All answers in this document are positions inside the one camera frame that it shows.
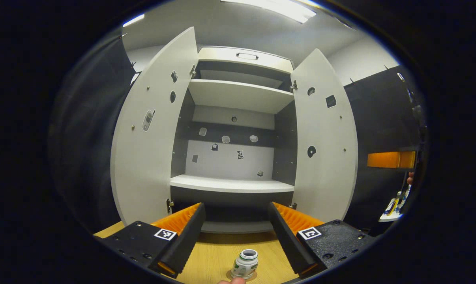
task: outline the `door hinge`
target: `door hinge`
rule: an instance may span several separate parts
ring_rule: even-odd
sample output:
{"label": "door hinge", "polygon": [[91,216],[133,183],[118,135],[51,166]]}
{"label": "door hinge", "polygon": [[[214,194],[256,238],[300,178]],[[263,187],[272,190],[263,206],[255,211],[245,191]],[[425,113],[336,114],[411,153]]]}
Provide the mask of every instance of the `door hinge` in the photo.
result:
{"label": "door hinge", "polygon": [[298,83],[296,83],[296,80],[292,83],[292,86],[290,86],[290,90],[297,90],[298,89]]}
{"label": "door hinge", "polygon": [[171,207],[175,205],[175,201],[171,201],[170,198],[166,199],[166,211],[168,214],[171,212]]}
{"label": "door hinge", "polygon": [[193,65],[193,68],[191,69],[191,79],[193,79],[195,75],[196,75],[196,66]]}

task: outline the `hand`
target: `hand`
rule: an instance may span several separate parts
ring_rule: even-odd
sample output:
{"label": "hand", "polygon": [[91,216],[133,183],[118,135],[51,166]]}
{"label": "hand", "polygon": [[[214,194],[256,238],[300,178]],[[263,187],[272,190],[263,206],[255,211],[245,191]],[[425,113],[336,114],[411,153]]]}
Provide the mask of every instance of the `hand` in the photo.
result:
{"label": "hand", "polygon": [[241,277],[236,277],[236,278],[233,278],[233,280],[231,280],[231,282],[229,281],[225,281],[225,280],[220,280],[217,284],[245,284],[245,279],[241,278]]}
{"label": "hand", "polygon": [[406,183],[407,183],[407,184],[412,185],[412,183],[413,183],[413,175],[414,175],[413,172],[409,172],[409,173],[408,173],[409,178],[406,179]]}

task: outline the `ceiling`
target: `ceiling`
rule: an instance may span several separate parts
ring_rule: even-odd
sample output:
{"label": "ceiling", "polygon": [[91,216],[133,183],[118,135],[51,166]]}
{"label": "ceiling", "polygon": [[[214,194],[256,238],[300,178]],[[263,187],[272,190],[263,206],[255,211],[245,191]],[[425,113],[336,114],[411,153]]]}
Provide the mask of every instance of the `ceiling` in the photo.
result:
{"label": "ceiling", "polygon": [[128,34],[123,42],[127,51],[165,45],[193,26],[199,45],[260,50],[289,58],[296,66],[315,48],[328,57],[366,37],[364,32],[349,29],[327,14],[312,10],[317,15],[300,24],[249,5],[220,0],[172,0],[125,27],[123,32]]}

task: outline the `recessed handle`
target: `recessed handle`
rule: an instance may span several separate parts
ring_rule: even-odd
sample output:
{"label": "recessed handle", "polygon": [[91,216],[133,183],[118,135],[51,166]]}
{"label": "recessed handle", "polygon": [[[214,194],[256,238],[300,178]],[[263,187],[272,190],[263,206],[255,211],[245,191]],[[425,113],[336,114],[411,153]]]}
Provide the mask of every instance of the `recessed handle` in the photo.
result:
{"label": "recessed handle", "polygon": [[249,60],[258,60],[259,56],[255,54],[248,54],[248,53],[243,53],[243,52],[238,52],[236,54],[236,57],[243,58],[243,59],[249,59]]}

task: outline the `black curtain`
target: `black curtain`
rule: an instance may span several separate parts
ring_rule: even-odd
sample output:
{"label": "black curtain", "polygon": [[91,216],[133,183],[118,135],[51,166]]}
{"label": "black curtain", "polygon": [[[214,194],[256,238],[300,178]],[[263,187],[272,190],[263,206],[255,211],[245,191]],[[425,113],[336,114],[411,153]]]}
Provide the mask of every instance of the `black curtain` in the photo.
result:
{"label": "black curtain", "polygon": [[92,233],[120,221],[110,182],[110,151],[134,75],[118,28],[80,59],[54,101],[47,141],[54,183]]}

